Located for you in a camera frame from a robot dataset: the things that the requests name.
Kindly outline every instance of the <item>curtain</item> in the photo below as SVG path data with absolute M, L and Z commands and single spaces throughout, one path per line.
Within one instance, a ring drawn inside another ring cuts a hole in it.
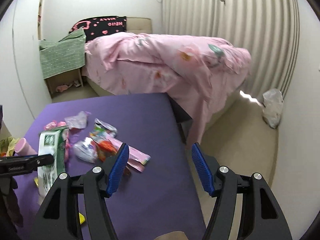
M 297 0 L 163 0 L 166 34 L 220 37 L 252 56 L 242 90 L 258 100 L 285 96 L 298 52 Z

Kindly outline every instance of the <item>purple table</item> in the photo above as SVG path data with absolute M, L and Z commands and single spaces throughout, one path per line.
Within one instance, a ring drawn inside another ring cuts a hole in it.
M 151 156 L 143 173 L 132 172 L 122 179 L 119 189 L 106 199 L 119 240 L 153 240 L 172 231 L 183 231 L 189 240 L 200 240 L 205 231 L 196 188 L 190 174 L 176 120 L 166 94 L 133 94 L 88 98 L 48 105 L 33 122 L 25 138 L 38 149 L 38 134 L 52 120 L 88 111 L 88 126 L 73 142 L 85 138 L 95 118 L 118 129 L 117 138 Z M 70 176 L 86 173 L 93 165 L 70 152 L 66 165 Z M 22 240 L 29 239 L 30 228 L 39 209 L 36 172 L 16 176 L 24 227 L 18 228 Z M 79 195 L 79 211 L 85 215 L 84 198 Z M 84 240 L 90 239 L 87 224 Z

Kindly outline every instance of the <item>metal bolt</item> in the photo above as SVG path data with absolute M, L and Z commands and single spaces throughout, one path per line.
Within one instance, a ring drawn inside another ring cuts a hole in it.
M 92 169 L 92 171 L 93 171 L 94 173 L 99 173 L 101 170 L 102 170 L 102 169 L 101 169 L 101 167 L 99 167 L 99 166 L 94 167 L 94 168 Z
M 261 176 L 261 174 L 259 174 L 259 173 L 255 173 L 253 176 L 254 176 L 256 179 L 262 179 L 262 176 Z
M 219 169 L 222 173 L 227 173 L 229 171 L 229 169 L 225 166 L 221 166 Z
M 61 174 L 59 175 L 59 178 L 60 178 L 60 179 L 65 179 L 67 176 L 68 176 L 68 175 L 67 175 L 66 173 L 61 173 Z

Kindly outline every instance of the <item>beige headboard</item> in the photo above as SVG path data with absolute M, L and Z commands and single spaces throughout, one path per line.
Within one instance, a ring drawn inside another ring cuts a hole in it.
M 152 23 L 149 18 L 127 17 L 128 33 L 147 33 L 152 34 Z

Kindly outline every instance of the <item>white wall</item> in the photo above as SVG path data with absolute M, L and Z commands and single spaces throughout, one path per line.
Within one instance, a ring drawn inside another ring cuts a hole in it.
M 77 21 L 109 15 L 151 18 L 153 33 L 162 33 L 162 4 L 156 0 L 44 0 L 43 39 L 58 41 Z
M 306 0 L 298 5 L 298 58 L 284 101 L 272 184 L 294 240 L 320 209 L 320 22 Z
M 39 0 L 14 0 L 0 22 L 0 104 L 14 137 L 22 137 L 51 103 L 39 59 Z

